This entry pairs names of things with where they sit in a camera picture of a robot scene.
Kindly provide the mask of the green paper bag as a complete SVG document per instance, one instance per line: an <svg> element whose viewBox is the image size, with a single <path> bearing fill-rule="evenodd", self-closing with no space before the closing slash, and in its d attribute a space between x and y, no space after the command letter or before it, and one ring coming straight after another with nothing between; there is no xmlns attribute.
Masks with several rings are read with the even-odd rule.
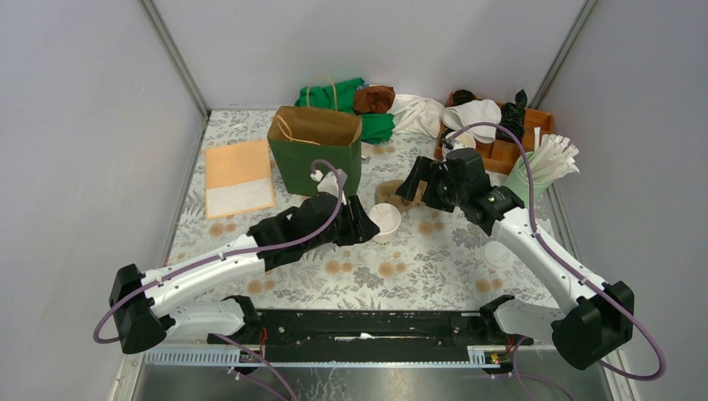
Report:
<svg viewBox="0 0 708 401"><path fill-rule="evenodd" d="M335 109L283 105L274 114L267 140L289 193L313 196L314 169L324 160L346 173L346 195L355 195L362 177L362 118Z"/></svg>

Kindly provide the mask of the single white paper cup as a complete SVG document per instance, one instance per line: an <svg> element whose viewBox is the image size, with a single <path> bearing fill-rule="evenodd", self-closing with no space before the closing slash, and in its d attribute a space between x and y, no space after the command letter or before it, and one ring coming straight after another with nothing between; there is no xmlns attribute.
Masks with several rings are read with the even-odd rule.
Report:
<svg viewBox="0 0 708 401"><path fill-rule="evenodd" d="M399 227L399 222L397 224L380 225L379 233L376 234L372 239L380 244L389 243L396 237Z"/></svg>

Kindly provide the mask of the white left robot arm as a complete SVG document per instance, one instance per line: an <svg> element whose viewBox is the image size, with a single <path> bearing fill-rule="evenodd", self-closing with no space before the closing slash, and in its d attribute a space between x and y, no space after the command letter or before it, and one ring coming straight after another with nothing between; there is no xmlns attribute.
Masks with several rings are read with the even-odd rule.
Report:
<svg viewBox="0 0 708 401"><path fill-rule="evenodd" d="M320 192L267 217L226 245L186 262L142 272L134 264L118 269L109 295L110 309L100 324L114 320L125 354L149 350L175 334L231 335L249 343L259 332L251 307L240 297L215 304L191 298L231 279L269 272L299 261L325 244L366 243L380 229L355 195L344 200Z"/></svg>

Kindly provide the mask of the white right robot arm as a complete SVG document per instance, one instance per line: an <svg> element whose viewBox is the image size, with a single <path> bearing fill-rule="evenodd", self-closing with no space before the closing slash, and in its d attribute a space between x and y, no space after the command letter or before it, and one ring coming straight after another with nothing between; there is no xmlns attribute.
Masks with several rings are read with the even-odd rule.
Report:
<svg viewBox="0 0 708 401"><path fill-rule="evenodd" d="M492 185L481 155L474 149L448 153L444 161L416 158L396 194L439 211L459 209L471 223L502 243L545 285L556 308L527 304L514 297L488 306L478 330L487 343L510 334L551 342L572 367L585 370L627 343L635 295L623 282L609 284L570 255L544 230L508 187Z"/></svg>

